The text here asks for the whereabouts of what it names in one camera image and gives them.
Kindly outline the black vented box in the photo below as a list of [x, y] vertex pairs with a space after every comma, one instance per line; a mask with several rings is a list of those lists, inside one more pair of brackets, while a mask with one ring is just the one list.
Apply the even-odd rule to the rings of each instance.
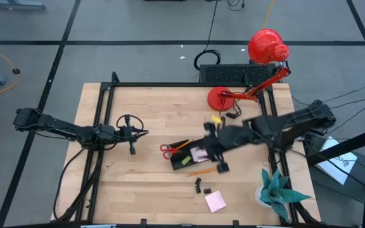
[[201, 65], [200, 82], [261, 84], [273, 76], [275, 64]]

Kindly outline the black mesh desk organizer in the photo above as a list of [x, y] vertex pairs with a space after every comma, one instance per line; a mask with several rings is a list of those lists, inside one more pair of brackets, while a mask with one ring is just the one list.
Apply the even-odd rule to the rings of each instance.
[[[187, 140], [188, 139], [183, 140], [183, 141], [179, 141], [179, 142], [174, 142], [174, 143], [172, 143], [170, 145], [173, 148], [176, 148], [176, 147], [180, 146], [181, 144], [185, 143]], [[192, 166], [192, 165], [199, 164], [199, 163], [195, 163], [193, 161], [193, 159], [191, 159], [191, 161], [187, 165], [185, 165], [185, 166], [183, 166], [181, 164], [181, 161], [184, 158], [186, 158], [187, 156], [191, 156], [190, 149], [191, 148], [195, 148], [195, 147], [203, 147], [202, 146], [202, 139], [193, 140], [187, 146], [179, 149], [179, 151], [176, 154], [173, 154], [172, 155], [172, 157], [170, 159], [170, 162], [171, 162], [171, 165], [172, 165], [173, 170], [179, 170], [179, 169], [182, 169], [182, 168], [186, 168], [186, 167], [189, 167], [189, 166]]]

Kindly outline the red grey handled scissors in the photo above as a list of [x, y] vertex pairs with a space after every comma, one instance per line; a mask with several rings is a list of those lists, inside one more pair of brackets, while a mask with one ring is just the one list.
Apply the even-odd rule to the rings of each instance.
[[160, 151], [162, 152], [163, 158], [166, 160], [171, 159], [173, 154], [176, 154], [179, 151], [180, 147], [173, 148], [169, 144], [161, 144]]

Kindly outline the white plant pot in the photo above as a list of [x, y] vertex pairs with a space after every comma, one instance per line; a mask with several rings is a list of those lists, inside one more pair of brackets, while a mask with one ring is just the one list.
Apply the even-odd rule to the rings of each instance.
[[263, 186], [259, 186], [256, 190], [255, 190], [255, 193], [254, 193], [254, 198], [255, 198], [255, 201], [263, 208], [271, 208], [271, 205], [263, 202], [260, 197], [261, 197], [261, 191], [263, 189]]

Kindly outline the red desk lamp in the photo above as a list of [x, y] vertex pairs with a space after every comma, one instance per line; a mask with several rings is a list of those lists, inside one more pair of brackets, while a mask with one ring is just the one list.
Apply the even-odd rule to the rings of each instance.
[[232, 92], [227, 87], [211, 89], [207, 96], [208, 105], [211, 109], [226, 111], [233, 107], [237, 99], [257, 101], [260, 92], [291, 74], [287, 62], [290, 49], [273, 29], [263, 28], [250, 39], [248, 55], [250, 60], [258, 65], [278, 63], [274, 75], [247, 92]]

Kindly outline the pink sticky note pad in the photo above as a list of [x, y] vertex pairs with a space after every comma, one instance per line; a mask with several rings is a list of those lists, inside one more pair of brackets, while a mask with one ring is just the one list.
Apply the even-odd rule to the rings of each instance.
[[190, 152], [195, 163], [201, 163], [208, 160], [207, 151], [203, 147], [191, 148]]
[[206, 195], [205, 201], [211, 213], [219, 211], [227, 206], [220, 191]]

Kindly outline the teal artificial succulent plant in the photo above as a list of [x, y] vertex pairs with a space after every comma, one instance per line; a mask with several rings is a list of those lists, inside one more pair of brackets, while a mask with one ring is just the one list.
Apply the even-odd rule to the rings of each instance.
[[272, 210], [286, 222], [289, 222], [288, 210], [285, 205], [288, 203], [299, 203], [303, 200], [311, 198], [308, 195], [302, 194], [292, 189], [285, 189], [284, 186], [289, 180], [288, 176], [280, 176], [279, 170], [273, 173], [272, 177], [269, 172], [262, 169], [261, 172], [263, 189], [260, 199], [271, 205]]

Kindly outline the black aluminium table frame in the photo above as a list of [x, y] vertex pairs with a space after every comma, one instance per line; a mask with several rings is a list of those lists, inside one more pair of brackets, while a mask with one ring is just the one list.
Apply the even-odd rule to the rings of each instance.
[[[209, 85], [168, 83], [118, 85], [113, 102], [99, 83], [72, 82], [68, 89], [57, 89], [57, 99], [48, 103], [48, 113], [77, 125], [92, 125], [94, 120], [109, 124], [132, 114], [143, 121], [148, 134], [135, 145], [122, 143], [103, 153], [103, 164], [95, 199], [86, 198], [78, 216], [102, 224], [277, 225], [279, 217], [261, 207], [254, 198], [262, 185], [261, 171], [269, 169], [266, 146], [248, 145], [225, 155], [230, 171], [186, 175], [214, 168], [210, 161], [173, 170], [159, 149], [163, 143], [199, 139], [203, 123], [211, 119], [208, 107]], [[196, 193], [196, 179], [201, 193]], [[220, 191], [226, 207], [211, 213], [204, 189]]]

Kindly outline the yellow wooden pencil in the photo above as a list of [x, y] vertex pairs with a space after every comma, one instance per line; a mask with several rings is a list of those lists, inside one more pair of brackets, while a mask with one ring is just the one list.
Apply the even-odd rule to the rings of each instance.
[[197, 175], [201, 175], [201, 174], [208, 174], [208, 173], [216, 172], [216, 171], [217, 171], [216, 168], [208, 168], [208, 169], [199, 170], [199, 171], [196, 171], [196, 172], [189, 173], [186, 176], [187, 177], [193, 177], [193, 176], [197, 176]]
[[188, 139], [186, 142], [184, 142], [183, 144], [181, 144], [180, 146], [176, 147], [175, 150], [178, 151], [179, 149], [187, 146], [189, 143], [191, 143], [193, 141], [193, 139]]

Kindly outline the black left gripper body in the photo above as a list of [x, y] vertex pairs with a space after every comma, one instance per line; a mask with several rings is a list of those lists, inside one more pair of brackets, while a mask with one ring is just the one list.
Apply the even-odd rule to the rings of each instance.
[[136, 154], [136, 150], [134, 147], [134, 141], [132, 137], [132, 125], [130, 123], [130, 115], [123, 115], [122, 118], [125, 120], [125, 125], [119, 127], [120, 135], [122, 135], [129, 142], [129, 151], [131, 155]]

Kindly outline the white printed board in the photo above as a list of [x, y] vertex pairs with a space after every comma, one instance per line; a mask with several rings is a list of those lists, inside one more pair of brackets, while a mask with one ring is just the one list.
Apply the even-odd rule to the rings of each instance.
[[344, 185], [348, 174], [351, 172], [356, 161], [356, 155], [349, 152], [344, 155], [331, 158], [329, 161], [322, 161], [321, 163], [318, 163], [316, 167], [339, 184]]

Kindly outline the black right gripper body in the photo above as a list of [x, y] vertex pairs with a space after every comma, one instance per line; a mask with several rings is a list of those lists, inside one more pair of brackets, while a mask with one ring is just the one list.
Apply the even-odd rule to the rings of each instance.
[[217, 130], [214, 123], [205, 122], [204, 129], [208, 132], [206, 136], [214, 137], [214, 141], [209, 148], [214, 149], [215, 154], [218, 156], [218, 160], [215, 162], [217, 162], [216, 169], [219, 174], [229, 171], [229, 166], [224, 161], [224, 152], [254, 143], [254, 133], [249, 127], [228, 125]]

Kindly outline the black slanted beam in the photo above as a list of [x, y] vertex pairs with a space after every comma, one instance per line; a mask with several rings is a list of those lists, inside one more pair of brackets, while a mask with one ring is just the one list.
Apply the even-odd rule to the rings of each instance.
[[314, 166], [325, 160], [344, 155], [361, 147], [365, 147], [365, 133], [355, 136], [326, 150], [323, 150], [322, 152], [308, 157], [307, 163], [308, 166]]

